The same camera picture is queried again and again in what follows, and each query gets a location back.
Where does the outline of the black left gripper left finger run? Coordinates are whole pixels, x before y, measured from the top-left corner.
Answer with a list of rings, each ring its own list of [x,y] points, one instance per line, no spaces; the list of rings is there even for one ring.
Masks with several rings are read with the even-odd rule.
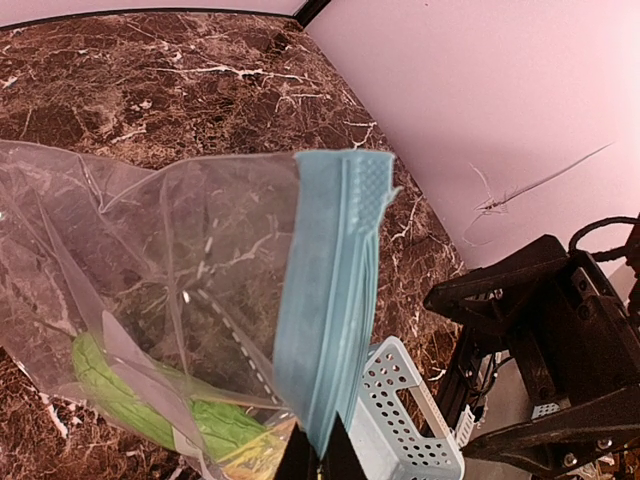
[[[281,480],[315,480],[318,458],[306,433],[295,427],[281,460]]]

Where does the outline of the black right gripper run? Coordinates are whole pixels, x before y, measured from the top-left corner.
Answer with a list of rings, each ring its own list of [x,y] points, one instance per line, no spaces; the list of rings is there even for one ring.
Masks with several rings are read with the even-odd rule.
[[[465,457],[569,468],[569,454],[582,465],[639,436],[637,325],[587,254],[568,261],[560,241],[543,235],[426,295],[427,310],[464,326],[514,324],[507,343],[531,403],[559,406],[481,435]]]

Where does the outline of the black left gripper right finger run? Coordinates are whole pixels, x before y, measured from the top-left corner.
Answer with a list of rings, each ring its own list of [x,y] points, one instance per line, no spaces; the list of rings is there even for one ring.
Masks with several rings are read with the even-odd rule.
[[[339,415],[335,418],[329,444],[322,459],[322,478],[326,480],[367,479]]]

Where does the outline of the green toy bitter gourd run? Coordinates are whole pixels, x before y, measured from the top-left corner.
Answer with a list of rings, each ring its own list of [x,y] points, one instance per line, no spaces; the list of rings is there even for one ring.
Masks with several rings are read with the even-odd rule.
[[[267,432],[234,404],[184,399],[126,365],[110,366],[89,333],[72,342],[72,364],[109,416],[175,452],[219,461]]]

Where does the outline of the clear zip bag blue zipper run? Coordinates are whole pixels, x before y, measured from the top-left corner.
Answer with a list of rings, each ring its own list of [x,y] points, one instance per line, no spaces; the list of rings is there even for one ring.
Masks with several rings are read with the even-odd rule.
[[[110,366],[299,427],[323,458],[353,416],[394,163],[347,149],[153,170],[3,141],[2,347],[46,393],[139,434],[76,378],[89,333]]]

